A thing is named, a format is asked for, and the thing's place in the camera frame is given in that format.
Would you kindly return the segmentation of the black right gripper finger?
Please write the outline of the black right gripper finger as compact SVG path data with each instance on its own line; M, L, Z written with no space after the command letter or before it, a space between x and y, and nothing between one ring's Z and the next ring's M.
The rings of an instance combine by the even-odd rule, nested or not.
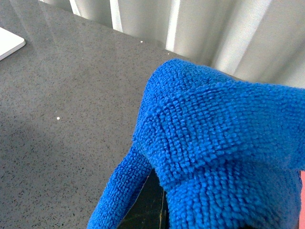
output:
M119 229L167 229L169 212L166 192L155 170L147 177L135 203L120 222Z

